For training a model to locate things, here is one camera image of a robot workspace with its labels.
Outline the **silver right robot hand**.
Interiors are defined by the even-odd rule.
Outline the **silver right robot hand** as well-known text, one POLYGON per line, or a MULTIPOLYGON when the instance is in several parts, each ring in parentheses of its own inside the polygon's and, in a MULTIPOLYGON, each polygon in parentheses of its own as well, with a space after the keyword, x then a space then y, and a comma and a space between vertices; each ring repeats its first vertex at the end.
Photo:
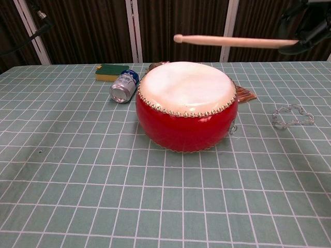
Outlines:
POLYGON ((297 42, 279 48, 280 54, 300 54, 330 38, 330 1, 298 1, 286 10, 279 20, 280 39, 286 38, 290 22, 301 12, 304 12, 304 15, 294 33, 297 42))

